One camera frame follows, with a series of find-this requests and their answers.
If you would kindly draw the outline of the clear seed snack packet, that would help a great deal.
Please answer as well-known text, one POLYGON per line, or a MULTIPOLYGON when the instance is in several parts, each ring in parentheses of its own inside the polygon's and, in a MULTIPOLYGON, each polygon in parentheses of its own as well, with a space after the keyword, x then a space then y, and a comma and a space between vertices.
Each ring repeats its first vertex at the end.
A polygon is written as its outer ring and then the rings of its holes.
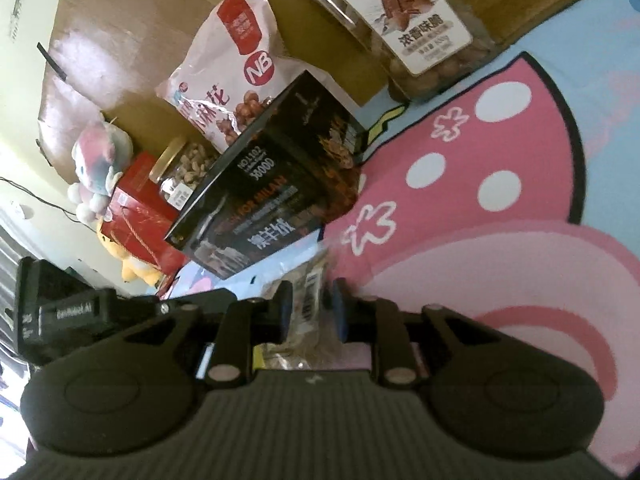
POLYGON ((341 344, 333 311, 326 299, 331 258, 325 249, 288 270, 262 289, 271 299, 283 283, 293 287, 293 307, 288 336, 282 344, 255 348, 259 368, 267 370, 370 370, 365 344, 341 344))

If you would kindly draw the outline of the yellow plush toy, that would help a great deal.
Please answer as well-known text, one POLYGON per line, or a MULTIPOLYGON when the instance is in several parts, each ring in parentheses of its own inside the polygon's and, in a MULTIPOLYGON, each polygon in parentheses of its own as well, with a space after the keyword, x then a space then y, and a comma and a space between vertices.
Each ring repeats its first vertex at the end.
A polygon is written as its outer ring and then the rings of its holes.
POLYGON ((122 266, 122 272, 120 272, 120 274, 122 274, 122 280, 125 283, 141 280, 148 286, 157 286, 164 277, 162 271, 138 259, 133 254, 130 254, 122 244, 114 242, 114 240, 104 235, 101 231, 102 226, 103 220, 100 219, 96 224, 96 236, 105 250, 120 262, 122 266))

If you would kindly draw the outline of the red gift box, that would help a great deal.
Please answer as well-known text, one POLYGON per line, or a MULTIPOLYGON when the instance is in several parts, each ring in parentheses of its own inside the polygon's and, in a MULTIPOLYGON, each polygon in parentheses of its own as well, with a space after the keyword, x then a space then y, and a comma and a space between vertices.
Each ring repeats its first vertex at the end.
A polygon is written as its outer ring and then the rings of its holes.
POLYGON ((139 260, 170 275, 189 259, 165 240, 178 210, 160 196, 160 187, 149 178, 155 163, 153 155, 137 154, 117 182, 99 233, 139 260))

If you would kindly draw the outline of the black boxed snack package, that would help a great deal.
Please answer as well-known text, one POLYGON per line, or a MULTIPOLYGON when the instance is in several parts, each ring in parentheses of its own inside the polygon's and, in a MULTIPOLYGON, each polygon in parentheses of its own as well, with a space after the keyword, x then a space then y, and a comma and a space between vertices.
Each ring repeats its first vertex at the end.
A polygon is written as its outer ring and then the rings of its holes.
POLYGON ((218 278, 231 278, 349 212, 366 136, 303 72, 214 162, 166 242, 218 278))

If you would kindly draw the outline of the pink white plush toy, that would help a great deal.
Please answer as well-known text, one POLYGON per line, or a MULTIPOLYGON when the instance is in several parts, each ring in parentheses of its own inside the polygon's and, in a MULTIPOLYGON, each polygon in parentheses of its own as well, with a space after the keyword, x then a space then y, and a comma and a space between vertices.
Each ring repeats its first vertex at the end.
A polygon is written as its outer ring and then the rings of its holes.
POLYGON ((102 218, 119 179, 134 158, 128 133, 111 122, 89 124, 72 147, 77 181, 67 188, 75 216, 85 226, 102 218))

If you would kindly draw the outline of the cashew jar gold lid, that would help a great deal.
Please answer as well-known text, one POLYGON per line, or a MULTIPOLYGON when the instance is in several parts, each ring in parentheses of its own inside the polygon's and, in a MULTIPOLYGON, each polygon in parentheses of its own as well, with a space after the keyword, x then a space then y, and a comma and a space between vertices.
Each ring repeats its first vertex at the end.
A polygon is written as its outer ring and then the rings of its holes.
POLYGON ((201 142, 178 136, 165 148, 149 172, 160 189, 160 197, 181 210, 218 156, 201 142))

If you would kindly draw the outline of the pink blue cartoon blanket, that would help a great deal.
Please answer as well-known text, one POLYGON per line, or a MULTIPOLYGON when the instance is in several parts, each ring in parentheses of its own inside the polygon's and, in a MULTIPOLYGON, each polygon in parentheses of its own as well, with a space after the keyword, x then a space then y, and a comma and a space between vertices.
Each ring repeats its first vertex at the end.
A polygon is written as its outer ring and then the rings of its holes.
POLYGON ((639 463, 639 0, 580 0, 431 102, 364 110, 335 274, 562 356, 605 397, 591 453, 639 463))

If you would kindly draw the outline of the pink twist snack bag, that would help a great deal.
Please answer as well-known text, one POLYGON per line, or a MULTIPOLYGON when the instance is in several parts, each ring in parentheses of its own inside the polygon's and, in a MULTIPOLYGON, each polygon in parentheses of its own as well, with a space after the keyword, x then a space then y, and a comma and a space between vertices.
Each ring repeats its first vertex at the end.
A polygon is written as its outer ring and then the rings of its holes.
POLYGON ((335 86, 324 70, 286 55, 268 0, 222 0, 156 94, 223 153, 303 72, 335 86))

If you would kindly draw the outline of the brown cardboard backdrop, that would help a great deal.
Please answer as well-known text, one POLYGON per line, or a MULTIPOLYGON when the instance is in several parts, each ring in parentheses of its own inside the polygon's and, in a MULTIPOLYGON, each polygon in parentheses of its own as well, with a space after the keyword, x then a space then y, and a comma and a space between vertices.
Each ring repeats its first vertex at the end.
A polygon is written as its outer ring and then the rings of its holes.
MULTIPOLYGON (((58 0, 42 84, 38 145, 67 183, 70 150, 99 116, 160 154, 173 136, 200 135, 156 87, 186 56, 221 0, 58 0)), ((269 0, 286 50, 328 72, 358 105, 385 87, 382 67, 312 0, 269 0)))

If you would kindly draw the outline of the pecan jar white label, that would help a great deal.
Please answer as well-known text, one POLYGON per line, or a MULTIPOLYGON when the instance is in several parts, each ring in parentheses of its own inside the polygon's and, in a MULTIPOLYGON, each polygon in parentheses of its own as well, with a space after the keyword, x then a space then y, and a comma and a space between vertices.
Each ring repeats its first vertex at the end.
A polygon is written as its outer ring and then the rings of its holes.
POLYGON ((430 98, 496 52, 464 0, 316 0, 382 65, 390 86, 430 98))

